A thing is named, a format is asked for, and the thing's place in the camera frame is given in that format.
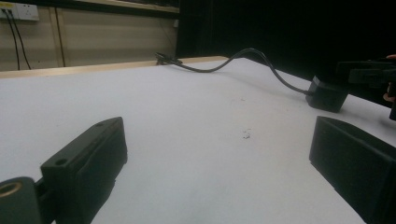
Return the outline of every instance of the black plastic device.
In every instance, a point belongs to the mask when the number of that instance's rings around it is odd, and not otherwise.
[[[313,78],[308,91],[313,92],[305,96],[310,106],[333,113],[340,111],[349,93],[347,86],[326,83],[318,77]]]
[[[366,223],[396,223],[395,147],[349,123],[318,117],[309,160]]]
[[[305,99],[314,108],[337,113],[349,93],[350,84],[367,84],[379,88],[390,83],[388,96],[396,96],[396,60],[378,59],[375,61],[340,62],[335,69],[333,83],[314,77]],[[396,120],[396,104],[390,110],[389,118]]]
[[[122,118],[107,119],[41,165],[43,177],[0,183],[1,224],[88,224],[127,162]]]

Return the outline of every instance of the black bracket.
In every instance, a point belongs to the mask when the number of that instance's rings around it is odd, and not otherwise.
[[[347,74],[348,82],[368,84],[370,88],[379,88],[389,83],[388,96],[396,96],[396,60],[382,59],[367,62],[342,62],[337,64],[336,74]],[[393,103],[389,118],[396,120],[396,104]]]
[[[44,162],[36,183],[0,183],[0,223],[91,223],[126,162],[122,118],[96,123]]]

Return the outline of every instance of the black box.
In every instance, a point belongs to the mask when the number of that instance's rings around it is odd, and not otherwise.
[[[326,83],[317,77],[313,78],[309,91],[312,94],[306,95],[305,100],[310,106],[333,113],[340,111],[349,93],[347,86]]]
[[[309,160],[366,223],[396,223],[395,159],[396,148],[369,133],[317,118]]]

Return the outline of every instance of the mounting hole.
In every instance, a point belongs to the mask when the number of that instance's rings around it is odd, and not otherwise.
[[[20,182],[13,182],[0,186],[0,198],[6,197],[10,194],[17,192],[22,187]]]
[[[56,165],[63,165],[67,162],[67,159],[61,159],[55,162]]]

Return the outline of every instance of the black background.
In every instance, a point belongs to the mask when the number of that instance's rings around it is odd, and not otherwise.
[[[264,52],[276,69],[332,82],[337,62],[396,53],[396,13],[390,1],[182,0],[177,57]],[[253,55],[248,58],[261,62]],[[386,85],[351,85],[351,93],[390,106]]]

